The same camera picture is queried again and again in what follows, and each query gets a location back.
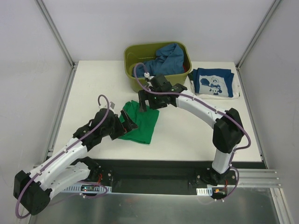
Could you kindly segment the green t shirt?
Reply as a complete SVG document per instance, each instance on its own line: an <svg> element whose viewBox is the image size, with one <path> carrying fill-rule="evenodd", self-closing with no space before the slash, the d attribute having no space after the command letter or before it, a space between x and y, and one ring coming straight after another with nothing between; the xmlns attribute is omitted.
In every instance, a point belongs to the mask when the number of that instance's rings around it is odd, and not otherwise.
<svg viewBox="0 0 299 224"><path fill-rule="evenodd" d="M119 139L149 145L159 117L159 110L152 110L146 106L147 111L140 112L139 107L139 103L134 100L128 101L123 106L123 110L138 125L138 128L119 137Z"/></svg>

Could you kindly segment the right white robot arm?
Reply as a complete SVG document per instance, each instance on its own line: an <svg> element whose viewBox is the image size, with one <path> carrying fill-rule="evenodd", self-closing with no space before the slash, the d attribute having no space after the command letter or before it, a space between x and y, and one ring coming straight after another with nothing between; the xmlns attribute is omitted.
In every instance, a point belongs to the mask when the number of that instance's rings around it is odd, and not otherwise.
<svg viewBox="0 0 299 224"><path fill-rule="evenodd" d="M138 92L140 111L145 112L146 104L151 109L173 105L200 118L213 129L215 157L210 169L200 175L202 182L218 185L226 180L230 170L233 151L244 136L244 129L239 112L231 108L220 110L200 99L182 84L172 85L165 76L151 77L145 73L147 86Z"/></svg>

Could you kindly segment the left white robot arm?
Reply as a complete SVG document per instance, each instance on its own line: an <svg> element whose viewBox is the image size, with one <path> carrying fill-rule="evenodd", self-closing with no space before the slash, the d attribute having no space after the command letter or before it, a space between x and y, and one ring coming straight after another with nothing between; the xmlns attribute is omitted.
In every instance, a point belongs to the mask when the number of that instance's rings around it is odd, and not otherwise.
<svg viewBox="0 0 299 224"><path fill-rule="evenodd" d="M99 164L86 154L106 136L114 140L138 128L122 110L121 121L112 109L100 109L87 124L78 128L65 146L28 173L21 170L14 177L13 195L17 199L16 216L22 205L30 215L37 215L65 188L76 182L95 181Z"/></svg>

